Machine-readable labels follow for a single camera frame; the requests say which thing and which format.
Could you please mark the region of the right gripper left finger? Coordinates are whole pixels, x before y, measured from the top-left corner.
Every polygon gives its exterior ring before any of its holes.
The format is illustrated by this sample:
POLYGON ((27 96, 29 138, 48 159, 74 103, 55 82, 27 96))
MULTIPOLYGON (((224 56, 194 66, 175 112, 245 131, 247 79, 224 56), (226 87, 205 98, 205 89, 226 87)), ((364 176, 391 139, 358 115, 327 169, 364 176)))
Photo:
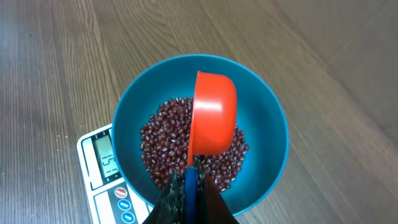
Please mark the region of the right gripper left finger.
POLYGON ((185 223, 185 175, 172 172, 155 207, 143 224, 185 223))

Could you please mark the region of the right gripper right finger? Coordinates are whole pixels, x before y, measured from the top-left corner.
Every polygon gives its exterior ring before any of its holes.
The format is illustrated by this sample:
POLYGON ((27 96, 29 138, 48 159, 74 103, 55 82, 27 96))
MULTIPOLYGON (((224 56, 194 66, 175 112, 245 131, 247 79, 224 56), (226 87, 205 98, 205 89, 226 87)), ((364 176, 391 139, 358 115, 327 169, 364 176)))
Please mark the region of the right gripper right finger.
POLYGON ((197 193, 198 224, 238 224, 210 174, 201 179, 197 193))

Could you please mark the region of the red measuring scoop blue handle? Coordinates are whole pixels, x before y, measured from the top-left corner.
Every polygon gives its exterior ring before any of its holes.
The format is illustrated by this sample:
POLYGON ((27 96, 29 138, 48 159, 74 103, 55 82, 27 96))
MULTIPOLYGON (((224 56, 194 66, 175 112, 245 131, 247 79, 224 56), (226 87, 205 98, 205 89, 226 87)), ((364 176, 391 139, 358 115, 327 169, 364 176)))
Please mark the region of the red measuring scoop blue handle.
POLYGON ((196 155, 219 155, 231 145, 237 113, 234 83, 224 75, 197 72, 185 176, 185 221, 195 223, 198 172, 196 155))

